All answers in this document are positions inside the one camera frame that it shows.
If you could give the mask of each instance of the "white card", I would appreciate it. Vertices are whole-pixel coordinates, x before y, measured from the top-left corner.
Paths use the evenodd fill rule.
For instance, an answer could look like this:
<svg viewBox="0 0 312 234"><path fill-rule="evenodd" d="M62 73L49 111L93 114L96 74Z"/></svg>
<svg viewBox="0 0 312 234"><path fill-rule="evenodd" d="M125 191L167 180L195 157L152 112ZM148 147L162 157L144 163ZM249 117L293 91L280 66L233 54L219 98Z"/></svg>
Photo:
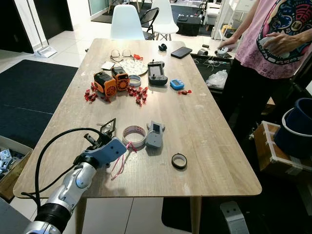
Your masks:
<svg viewBox="0 0 312 234"><path fill-rule="evenodd" d="M103 70L111 70L113 68L113 66L115 65L114 62L109 62L109 61L106 61L102 66L101 68Z"/></svg>

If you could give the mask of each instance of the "person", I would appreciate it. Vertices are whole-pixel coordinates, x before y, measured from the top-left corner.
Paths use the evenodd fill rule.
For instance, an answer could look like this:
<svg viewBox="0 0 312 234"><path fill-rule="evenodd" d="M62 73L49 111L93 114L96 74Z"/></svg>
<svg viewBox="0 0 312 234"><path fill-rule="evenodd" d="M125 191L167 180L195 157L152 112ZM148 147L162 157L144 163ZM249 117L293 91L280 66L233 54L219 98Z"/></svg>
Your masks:
<svg viewBox="0 0 312 234"><path fill-rule="evenodd" d="M255 0L245 20L219 48L235 44L244 32L220 104L229 121L240 103L233 128L238 141L250 132L272 93L295 74L309 55L312 1ZM261 45L265 37L271 38Z"/></svg>

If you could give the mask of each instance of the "white bucket rim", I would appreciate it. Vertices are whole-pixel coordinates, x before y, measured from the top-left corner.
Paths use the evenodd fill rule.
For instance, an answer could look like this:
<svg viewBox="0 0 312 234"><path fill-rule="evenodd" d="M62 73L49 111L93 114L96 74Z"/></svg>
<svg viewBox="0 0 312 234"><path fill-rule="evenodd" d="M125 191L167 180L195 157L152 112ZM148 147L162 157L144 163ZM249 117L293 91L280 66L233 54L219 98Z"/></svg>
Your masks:
<svg viewBox="0 0 312 234"><path fill-rule="evenodd" d="M283 117L282 117L282 124L283 124L284 128L285 128L288 132L291 132L291 133L293 133L293 134L295 134L295 135L298 135L298 136L301 136L301 137L312 137L312 135L303 134L303 133L298 133L298 132L295 132L294 130L290 129L289 127L287 127L285 118L286 118L286 115L287 115L290 111L292 111L293 109L294 109L294 108L291 108L291 109L290 109L289 111L287 111L287 112L283 115Z"/></svg>

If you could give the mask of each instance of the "black pants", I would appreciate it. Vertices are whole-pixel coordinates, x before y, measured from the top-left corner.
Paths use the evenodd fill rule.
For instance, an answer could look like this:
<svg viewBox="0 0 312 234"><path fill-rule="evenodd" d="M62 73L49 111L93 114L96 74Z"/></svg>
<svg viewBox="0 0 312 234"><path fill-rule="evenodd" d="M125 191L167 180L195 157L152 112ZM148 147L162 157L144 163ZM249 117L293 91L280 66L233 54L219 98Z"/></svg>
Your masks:
<svg viewBox="0 0 312 234"><path fill-rule="evenodd" d="M233 133L241 141L250 132L256 118L264 110L272 93L288 79L269 79L254 69L233 61L225 83L220 109L229 121L238 103L241 103Z"/></svg>

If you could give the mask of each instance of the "black rug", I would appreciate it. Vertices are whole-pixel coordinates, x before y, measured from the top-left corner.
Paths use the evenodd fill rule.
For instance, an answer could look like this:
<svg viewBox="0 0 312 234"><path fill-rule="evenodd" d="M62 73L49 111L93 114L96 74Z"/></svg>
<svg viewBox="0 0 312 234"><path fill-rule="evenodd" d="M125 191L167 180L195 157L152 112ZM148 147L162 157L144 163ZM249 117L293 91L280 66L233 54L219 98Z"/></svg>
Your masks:
<svg viewBox="0 0 312 234"><path fill-rule="evenodd" d="M136 2L131 2L130 4L133 5L135 8L137 8ZM145 3L143 5L143 8L142 8L142 3L140 2L139 6L140 6L140 12L138 13L138 15L139 15L139 17L141 17L147 10L149 10L152 7L152 4L151 3ZM177 21L179 14L185 15L185 16L187 16L187 15L190 16L190 15L196 14L199 10L199 8L196 8L196 7L176 6L176 5L172 5L171 9L172 9L172 15L174 17L175 23ZM92 21L102 22L102 23L112 23L113 11L114 10L110 10L109 14L108 14L108 12L105 12L103 15L96 17ZM149 24L146 23L142 27L148 28ZM212 27L210 27L209 31L206 31L206 26L201 26L199 28L198 35L210 37L211 31L212 31Z"/></svg>
<svg viewBox="0 0 312 234"><path fill-rule="evenodd" d="M308 216L296 185L266 175L258 170L253 141L245 140L242 149L262 186L258 196L204 197L200 233L230 234L220 204L238 203L250 234L311 234L312 217ZM168 227L191 232L190 199L164 198L162 222Z"/></svg>
<svg viewBox="0 0 312 234"><path fill-rule="evenodd" d="M76 71L23 60L0 73L0 135L34 148Z"/></svg>

